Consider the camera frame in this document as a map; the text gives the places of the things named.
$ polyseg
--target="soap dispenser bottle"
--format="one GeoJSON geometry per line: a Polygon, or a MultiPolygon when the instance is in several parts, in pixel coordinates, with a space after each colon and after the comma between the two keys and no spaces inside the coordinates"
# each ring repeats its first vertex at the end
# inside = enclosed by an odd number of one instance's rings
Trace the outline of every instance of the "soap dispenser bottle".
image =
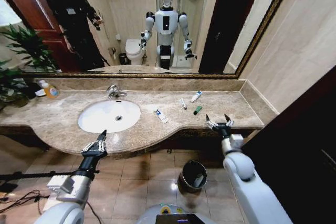
{"type": "Polygon", "coordinates": [[[54,99],[59,95],[58,90],[54,86],[47,83],[46,81],[42,80],[39,83],[46,92],[47,97],[54,99]]]}

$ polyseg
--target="faucet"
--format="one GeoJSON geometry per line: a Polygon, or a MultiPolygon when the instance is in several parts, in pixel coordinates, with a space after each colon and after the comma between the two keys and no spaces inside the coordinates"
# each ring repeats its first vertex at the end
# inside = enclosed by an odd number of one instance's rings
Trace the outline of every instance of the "faucet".
{"type": "Polygon", "coordinates": [[[109,99],[113,97],[125,97],[127,94],[125,92],[119,91],[117,85],[111,85],[106,89],[106,93],[109,95],[107,96],[109,99]]]}

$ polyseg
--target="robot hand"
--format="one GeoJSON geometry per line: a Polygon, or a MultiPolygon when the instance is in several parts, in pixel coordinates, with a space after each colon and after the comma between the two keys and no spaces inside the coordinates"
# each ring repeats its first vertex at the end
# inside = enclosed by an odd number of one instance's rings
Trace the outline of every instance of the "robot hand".
{"type": "Polygon", "coordinates": [[[147,39],[145,37],[145,32],[141,33],[139,46],[140,48],[144,48],[145,46],[147,46],[147,39]]]}
{"type": "Polygon", "coordinates": [[[187,60],[188,58],[194,58],[195,55],[193,54],[193,51],[191,50],[191,45],[193,44],[193,42],[191,40],[186,40],[184,42],[184,46],[183,46],[183,50],[185,52],[185,59],[187,60]]]}

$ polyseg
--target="person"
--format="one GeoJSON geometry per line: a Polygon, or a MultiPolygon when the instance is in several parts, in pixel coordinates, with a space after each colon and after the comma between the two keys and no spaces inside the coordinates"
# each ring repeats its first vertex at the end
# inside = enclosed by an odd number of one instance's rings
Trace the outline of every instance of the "person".
{"type": "Polygon", "coordinates": [[[49,7],[57,19],[60,29],[65,36],[68,50],[78,56],[82,71],[104,67],[93,35],[89,29],[87,18],[97,30],[102,19],[87,0],[47,0],[49,7]]]}

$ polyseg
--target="gold mirror frame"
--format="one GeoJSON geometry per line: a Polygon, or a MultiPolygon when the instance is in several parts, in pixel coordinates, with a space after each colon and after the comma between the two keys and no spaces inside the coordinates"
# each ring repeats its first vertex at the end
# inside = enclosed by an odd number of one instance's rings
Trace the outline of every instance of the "gold mirror frame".
{"type": "Polygon", "coordinates": [[[46,78],[173,78],[173,79],[238,79],[249,58],[256,49],[269,23],[274,17],[282,0],[272,0],[251,43],[249,44],[235,73],[201,74],[201,73],[22,73],[22,77],[46,78]]]}

